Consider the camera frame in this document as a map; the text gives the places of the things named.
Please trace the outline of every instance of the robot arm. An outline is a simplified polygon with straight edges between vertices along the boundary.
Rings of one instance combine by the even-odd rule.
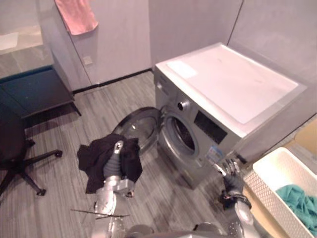
[[[115,144],[113,154],[104,167],[104,186],[97,190],[95,212],[108,215],[126,215],[126,197],[133,196],[134,182],[122,178],[120,169],[120,151],[123,141]],[[216,231],[197,229],[196,231],[170,232],[165,234],[145,234],[134,232],[136,236],[124,232],[122,218],[107,217],[96,220],[92,238],[260,238],[253,226],[253,217],[250,212],[251,205],[243,196],[243,182],[238,176],[239,168],[233,161],[229,162],[223,170],[217,164],[214,167],[222,174],[226,190],[221,198],[229,218],[228,234],[226,236]]]

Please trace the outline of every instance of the chair leg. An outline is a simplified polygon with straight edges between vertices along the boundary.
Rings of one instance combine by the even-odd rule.
[[[51,155],[55,155],[56,157],[61,157],[63,154],[63,152],[61,150],[53,150],[53,151],[50,151],[50,152],[47,152],[43,155],[39,155],[39,156],[36,156],[36,157],[33,157],[31,159],[27,159],[27,160],[24,160],[23,162],[21,162],[21,167],[22,168],[25,168],[29,165],[32,165],[34,163],[37,163]]]
[[[28,176],[24,171],[19,172],[19,175],[36,191],[36,195],[38,196],[44,196],[46,193],[45,189],[40,189],[36,183],[31,179],[30,176]]]
[[[70,105],[71,105],[71,107],[77,112],[77,114],[78,114],[79,116],[81,116],[81,113],[80,113],[78,107],[76,107],[76,105],[75,105],[74,103],[70,103]]]
[[[3,181],[0,184],[0,197],[3,194],[3,192],[5,191],[5,189],[8,187],[8,185],[11,183],[11,181],[13,180],[15,175],[16,175],[16,173],[13,170],[9,170],[6,173]]]

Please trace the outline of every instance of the teal cloth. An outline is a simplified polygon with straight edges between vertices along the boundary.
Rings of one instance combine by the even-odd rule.
[[[317,197],[305,196],[305,192],[297,185],[286,185],[276,193],[313,236],[317,236]]]

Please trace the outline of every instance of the wall outlet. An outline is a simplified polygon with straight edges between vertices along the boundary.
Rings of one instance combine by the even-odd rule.
[[[83,57],[83,63],[84,63],[84,65],[89,65],[89,64],[93,63],[93,60],[91,59],[90,56],[85,56],[85,57]]]

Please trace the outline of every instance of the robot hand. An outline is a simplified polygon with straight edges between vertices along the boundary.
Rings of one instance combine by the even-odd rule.
[[[240,168],[233,159],[226,160],[223,163],[224,171],[222,171],[223,182],[225,190],[222,191],[219,198],[223,204],[224,209],[228,209],[233,206],[237,201],[245,203],[251,209],[251,203],[247,197],[242,194],[243,191],[243,180],[240,177]]]

